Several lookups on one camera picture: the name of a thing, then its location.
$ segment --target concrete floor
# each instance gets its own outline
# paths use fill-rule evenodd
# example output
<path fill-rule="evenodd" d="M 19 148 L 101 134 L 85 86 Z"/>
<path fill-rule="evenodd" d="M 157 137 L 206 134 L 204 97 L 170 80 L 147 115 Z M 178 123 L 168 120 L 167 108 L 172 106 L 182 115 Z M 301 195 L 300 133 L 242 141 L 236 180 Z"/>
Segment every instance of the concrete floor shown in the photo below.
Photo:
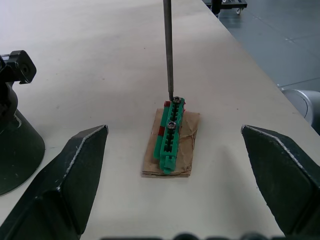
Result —
<path fill-rule="evenodd" d="M 281 90 L 320 92 L 320 0 L 246 0 L 220 21 Z"/>

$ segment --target wheel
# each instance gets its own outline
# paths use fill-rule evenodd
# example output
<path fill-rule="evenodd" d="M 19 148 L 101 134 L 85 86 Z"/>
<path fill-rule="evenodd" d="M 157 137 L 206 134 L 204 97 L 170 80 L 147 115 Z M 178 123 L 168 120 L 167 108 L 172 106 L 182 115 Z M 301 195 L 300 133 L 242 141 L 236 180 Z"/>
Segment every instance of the wheel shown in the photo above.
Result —
<path fill-rule="evenodd" d="M 243 8 L 238 8 L 238 9 L 236 10 L 236 14 L 240 15 L 241 12 L 242 12 L 242 9 L 243 9 Z"/>

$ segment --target cardboard piece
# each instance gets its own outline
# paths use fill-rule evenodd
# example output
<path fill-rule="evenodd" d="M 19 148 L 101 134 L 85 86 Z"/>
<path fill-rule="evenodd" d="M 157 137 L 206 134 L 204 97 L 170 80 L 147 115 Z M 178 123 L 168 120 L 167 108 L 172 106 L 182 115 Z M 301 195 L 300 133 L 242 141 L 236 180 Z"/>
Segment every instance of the cardboard piece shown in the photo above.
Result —
<path fill-rule="evenodd" d="M 162 113 L 162 108 L 156 110 L 151 135 L 144 155 L 142 176 L 164 178 L 189 177 L 192 169 L 200 113 L 185 111 L 183 114 L 175 171 L 170 175 L 164 174 L 159 168 L 159 160 L 155 159 L 153 156 Z"/>

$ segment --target white table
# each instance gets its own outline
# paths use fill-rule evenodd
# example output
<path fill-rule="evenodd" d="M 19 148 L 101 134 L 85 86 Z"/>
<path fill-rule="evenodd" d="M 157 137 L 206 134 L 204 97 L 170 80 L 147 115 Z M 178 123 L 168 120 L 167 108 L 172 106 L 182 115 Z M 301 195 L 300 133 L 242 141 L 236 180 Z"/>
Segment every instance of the white table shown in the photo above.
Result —
<path fill-rule="evenodd" d="M 201 113 L 191 176 L 173 179 L 140 175 L 156 108 L 168 99 L 162 0 L 5 0 L 0 9 L 0 52 L 26 50 L 37 67 L 32 84 L 14 90 L 45 141 L 40 169 L 73 135 L 109 126 L 82 240 L 282 234 L 241 126 L 285 134 L 315 161 L 320 138 L 201 0 L 172 1 L 174 93 Z M 0 223 L 34 176 L 0 197 Z"/>

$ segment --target green plastic part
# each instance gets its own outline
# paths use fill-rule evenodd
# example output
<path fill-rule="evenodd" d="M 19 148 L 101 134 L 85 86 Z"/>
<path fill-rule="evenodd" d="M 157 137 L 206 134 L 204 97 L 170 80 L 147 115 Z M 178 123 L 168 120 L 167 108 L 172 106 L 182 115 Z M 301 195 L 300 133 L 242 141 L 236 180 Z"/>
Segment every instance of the green plastic part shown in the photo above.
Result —
<path fill-rule="evenodd" d="M 159 160 L 159 167 L 165 174 L 170 174 L 176 169 L 176 160 L 179 149 L 179 131 L 184 114 L 185 99 L 180 98 L 180 103 L 170 102 L 164 104 L 159 134 L 156 139 L 153 156 Z M 169 129 L 168 123 L 175 122 L 175 129 Z"/>

